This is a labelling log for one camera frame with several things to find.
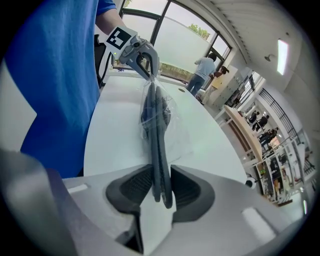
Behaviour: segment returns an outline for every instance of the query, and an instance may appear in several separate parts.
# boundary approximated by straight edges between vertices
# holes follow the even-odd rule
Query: window frame
[[[202,20],[203,22],[205,22],[214,32],[215,32],[215,35],[214,35],[214,38],[213,38],[213,41],[212,41],[212,44],[210,45],[210,47],[208,48],[207,52],[205,53],[204,56],[202,57],[208,57],[209,53],[210,52],[213,52],[216,54],[217,58],[219,58],[221,61],[219,63],[219,65],[215,68],[216,71],[218,71],[221,66],[224,64],[226,58],[228,57],[228,55],[230,54],[231,50],[232,50],[232,47],[230,46],[230,44],[225,40],[225,38],[221,35],[220,31],[217,30],[215,27],[213,27],[205,18],[203,18],[200,14],[198,14],[197,12],[195,12],[193,9],[189,8],[188,6],[184,5],[183,3],[181,2],[178,2],[176,0],[167,0],[167,3],[162,11],[162,14],[159,15],[159,14],[155,14],[155,13],[152,13],[152,12],[148,12],[148,11],[144,11],[144,10],[138,10],[138,9],[131,9],[131,8],[124,8],[124,5],[125,5],[125,2],[126,0],[124,0],[122,2],[122,5],[121,5],[121,8],[120,8],[120,11],[119,11],[119,15],[120,17],[122,18],[123,15],[132,15],[132,16],[140,16],[140,17],[145,17],[145,18],[149,18],[149,19],[153,19],[153,20],[156,20],[155,22],[155,25],[154,25],[154,28],[153,28],[153,32],[152,32],[152,35],[151,35],[151,39],[150,39],[150,43],[152,45],[155,45],[155,42],[156,42],[156,39],[157,39],[157,36],[158,36],[158,33],[159,33],[159,30],[160,30],[160,27],[162,25],[162,22],[166,16],[166,13],[167,13],[167,10],[170,6],[171,3],[174,3],[184,9],[186,9],[187,11],[189,11],[190,13],[192,13],[193,15],[195,15],[196,17],[198,17],[200,20]],[[228,46],[228,53],[226,54],[225,58],[223,58],[214,48],[213,48],[213,45],[216,41],[216,39],[218,38],[218,36],[220,36],[220,38],[225,42],[225,44]],[[111,58],[111,63],[112,63],[112,66],[114,69],[123,69],[123,67],[118,67],[118,66],[115,66],[115,58],[114,56],[112,55],[112,58]],[[146,69],[148,70],[149,68],[149,61],[146,62]],[[169,75],[165,75],[165,77],[169,77],[169,78],[172,78],[172,79],[175,79],[175,80],[178,80],[178,81],[181,81],[181,82],[185,82],[185,83],[188,83],[189,81],[182,81],[181,79],[178,79],[176,77],[173,77],[173,76],[169,76]]]

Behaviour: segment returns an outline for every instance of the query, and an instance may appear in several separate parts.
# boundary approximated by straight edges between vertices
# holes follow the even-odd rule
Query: window
[[[213,51],[219,69],[231,49],[210,24],[176,1],[126,0],[120,14],[126,26],[154,45],[163,76],[188,82],[196,60]],[[118,60],[113,66],[129,68]]]
[[[167,2],[167,0],[126,0],[123,8],[161,15]]]

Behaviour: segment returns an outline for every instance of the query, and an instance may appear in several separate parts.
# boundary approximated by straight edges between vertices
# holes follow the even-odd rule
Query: office chair
[[[98,80],[99,88],[105,86],[106,83],[102,82],[102,78],[99,75],[99,68],[101,65],[101,61],[104,57],[104,54],[106,52],[107,46],[104,43],[100,43],[98,39],[99,35],[94,35],[94,64],[95,64],[95,72],[96,72],[96,78]]]

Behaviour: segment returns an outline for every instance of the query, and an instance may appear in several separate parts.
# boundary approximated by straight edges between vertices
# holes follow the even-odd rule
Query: blue shirt
[[[194,73],[204,80],[207,80],[209,75],[216,69],[215,62],[212,58],[200,58],[195,64],[197,64],[198,67]]]
[[[96,15],[112,0],[46,0],[5,54],[17,87],[36,112],[21,152],[62,178],[84,166],[90,120],[99,98],[94,59]]]

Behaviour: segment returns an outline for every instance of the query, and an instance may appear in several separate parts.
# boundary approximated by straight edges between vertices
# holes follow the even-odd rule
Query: floor
[[[210,108],[208,105],[204,105],[204,108],[209,112],[209,114],[213,118],[219,113],[218,111],[215,111],[214,109]],[[231,127],[229,125],[224,125],[221,129],[223,130],[224,134],[227,136],[227,138],[231,142],[231,144],[232,144],[236,154],[240,158],[241,162],[245,163],[248,160],[247,158],[245,158],[245,150],[242,147],[238,138],[236,137],[235,133],[231,129]],[[246,168],[245,172],[248,174],[251,174],[253,178],[259,179],[259,177],[257,177],[257,175],[256,175],[256,171],[254,168]],[[258,184],[255,187],[255,189],[253,189],[253,190],[256,191],[257,193],[261,194],[260,187]]]

